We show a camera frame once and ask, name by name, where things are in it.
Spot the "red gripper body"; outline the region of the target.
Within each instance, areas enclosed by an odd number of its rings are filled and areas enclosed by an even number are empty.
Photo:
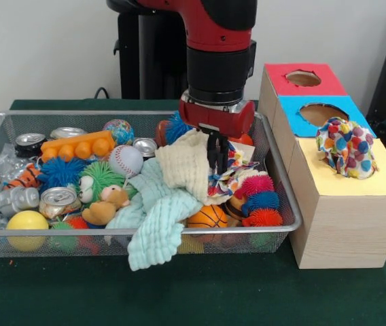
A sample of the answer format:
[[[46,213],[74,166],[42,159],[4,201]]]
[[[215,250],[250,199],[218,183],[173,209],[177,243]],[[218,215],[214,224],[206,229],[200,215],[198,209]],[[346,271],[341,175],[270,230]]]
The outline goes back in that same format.
[[[181,99],[179,114],[187,125],[206,131],[217,131],[226,137],[237,139],[250,130],[255,115],[255,104],[253,101],[242,100],[225,109],[222,106],[200,105]]]

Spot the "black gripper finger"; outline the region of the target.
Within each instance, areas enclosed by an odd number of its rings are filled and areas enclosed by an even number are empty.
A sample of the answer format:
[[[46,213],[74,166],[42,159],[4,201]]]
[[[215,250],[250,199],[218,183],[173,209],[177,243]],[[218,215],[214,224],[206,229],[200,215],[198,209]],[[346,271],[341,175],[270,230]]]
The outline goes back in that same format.
[[[207,141],[207,159],[209,162],[209,168],[216,168],[217,155],[217,136],[215,134],[210,134]]]
[[[225,136],[220,136],[218,144],[219,144],[219,151],[217,154],[217,173],[219,175],[222,175],[228,169],[228,151],[229,151],[228,138]]]

